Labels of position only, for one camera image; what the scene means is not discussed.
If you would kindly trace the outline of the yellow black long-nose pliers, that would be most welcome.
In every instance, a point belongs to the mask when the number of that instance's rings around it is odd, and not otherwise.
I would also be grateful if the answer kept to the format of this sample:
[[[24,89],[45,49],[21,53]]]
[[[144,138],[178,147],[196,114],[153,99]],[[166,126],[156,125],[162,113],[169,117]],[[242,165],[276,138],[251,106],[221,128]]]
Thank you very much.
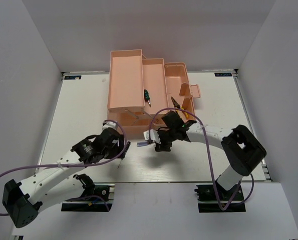
[[[180,110],[184,110],[184,108],[173,98],[171,97],[172,103],[174,105],[175,108],[180,109]],[[189,115],[187,112],[182,112],[184,114],[184,116],[186,117],[186,119],[189,119]]]

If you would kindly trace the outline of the green stubby screwdriver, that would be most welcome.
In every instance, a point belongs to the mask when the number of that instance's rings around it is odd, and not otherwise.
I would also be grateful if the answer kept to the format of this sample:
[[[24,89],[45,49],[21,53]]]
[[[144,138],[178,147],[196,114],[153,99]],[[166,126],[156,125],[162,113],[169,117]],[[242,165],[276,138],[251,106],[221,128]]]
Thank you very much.
[[[151,107],[150,95],[149,95],[149,92],[146,89],[144,89],[144,100]]]

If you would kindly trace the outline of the pink plastic toolbox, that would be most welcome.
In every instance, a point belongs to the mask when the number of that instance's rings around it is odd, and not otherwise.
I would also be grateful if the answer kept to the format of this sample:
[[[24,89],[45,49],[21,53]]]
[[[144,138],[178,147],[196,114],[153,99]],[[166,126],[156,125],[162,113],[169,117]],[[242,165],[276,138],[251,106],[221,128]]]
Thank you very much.
[[[114,50],[110,58],[107,117],[127,135],[164,126],[162,115],[175,104],[195,111],[193,100],[201,93],[190,84],[185,63],[146,58],[140,49]]]

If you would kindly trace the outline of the green black tester screwdriver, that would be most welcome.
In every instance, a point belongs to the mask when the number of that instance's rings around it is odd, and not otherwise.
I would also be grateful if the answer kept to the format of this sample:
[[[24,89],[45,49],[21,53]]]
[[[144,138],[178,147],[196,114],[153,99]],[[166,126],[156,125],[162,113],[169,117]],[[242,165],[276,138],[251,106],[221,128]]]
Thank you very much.
[[[124,152],[123,152],[123,154],[122,154],[122,158],[124,158],[124,157],[126,156],[126,153],[127,153],[128,149],[129,149],[130,145],[131,145],[131,142],[128,141],[128,142],[126,143],[126,145],[125,145],[125,149],[124,149]]]

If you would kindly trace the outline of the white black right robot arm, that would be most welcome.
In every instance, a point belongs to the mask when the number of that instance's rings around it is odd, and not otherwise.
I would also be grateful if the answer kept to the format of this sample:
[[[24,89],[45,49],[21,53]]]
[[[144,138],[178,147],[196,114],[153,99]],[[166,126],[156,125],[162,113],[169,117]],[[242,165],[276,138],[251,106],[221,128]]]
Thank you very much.
[[[144,133],[145,140],[155,143],[156,152],[171,151],[174,141],[206,144],[224,151],[229,166],[215,180],[215,195],[224,200],[233,193],[243,177],[266,157],[267,152],[252,132],[244,125],[235,128],[221,128],[203,125],[198,119],[183,121],[175,111],[163,115],[165,127],[150,129]]]

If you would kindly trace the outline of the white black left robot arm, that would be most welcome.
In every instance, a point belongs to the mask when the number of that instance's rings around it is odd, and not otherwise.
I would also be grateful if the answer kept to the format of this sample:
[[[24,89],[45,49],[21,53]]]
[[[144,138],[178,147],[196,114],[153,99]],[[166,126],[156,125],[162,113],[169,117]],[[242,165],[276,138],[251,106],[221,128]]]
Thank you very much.
[[[95,194],[92,179],[80,171],[100,166],[126,154],[125,134],[106,123],[99,135],[90,135],[59,158],[46,164],[33,176],[20,182],[8,181],[4,186],[2,204],[16,228],[23,228],[47,208],[65,201],[102,199]]]

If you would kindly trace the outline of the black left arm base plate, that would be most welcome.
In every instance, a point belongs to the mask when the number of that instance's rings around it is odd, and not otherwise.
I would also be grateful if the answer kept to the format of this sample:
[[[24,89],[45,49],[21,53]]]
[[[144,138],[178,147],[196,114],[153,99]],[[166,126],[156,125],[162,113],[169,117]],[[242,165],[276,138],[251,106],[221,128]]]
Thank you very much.
[[[107,213],[114,200],[115,185],[96,184],[93,190],[84,191],[82,195],[71,201],[62,203],[62,212]]]

